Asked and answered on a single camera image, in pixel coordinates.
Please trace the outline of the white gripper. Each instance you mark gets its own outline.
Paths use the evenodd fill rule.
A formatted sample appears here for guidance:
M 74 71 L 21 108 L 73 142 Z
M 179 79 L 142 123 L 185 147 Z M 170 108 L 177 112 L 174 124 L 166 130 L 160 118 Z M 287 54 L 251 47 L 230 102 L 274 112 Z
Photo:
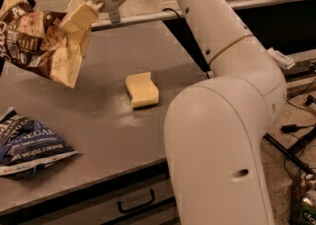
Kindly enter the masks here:
M 104 12 L 111 12 L 124 2 L 125 0 L 70 0 L 65 9 L 66 16 L 59 27 L 65 32 L 76 33 L 96 22 L 101 8 Z

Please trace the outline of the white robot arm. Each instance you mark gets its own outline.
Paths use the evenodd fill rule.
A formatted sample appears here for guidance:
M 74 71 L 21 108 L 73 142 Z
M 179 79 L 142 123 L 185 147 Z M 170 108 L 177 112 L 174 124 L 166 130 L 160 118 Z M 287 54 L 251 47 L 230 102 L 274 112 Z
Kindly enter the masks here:
M 115 11 L 125 0 L 92 0 Z M 177 0 L 211 79 L 167 109 L 164 142 L 182 225 L 275 225 L 261 140 L 282 113 L 284 76 L 225 0 Z

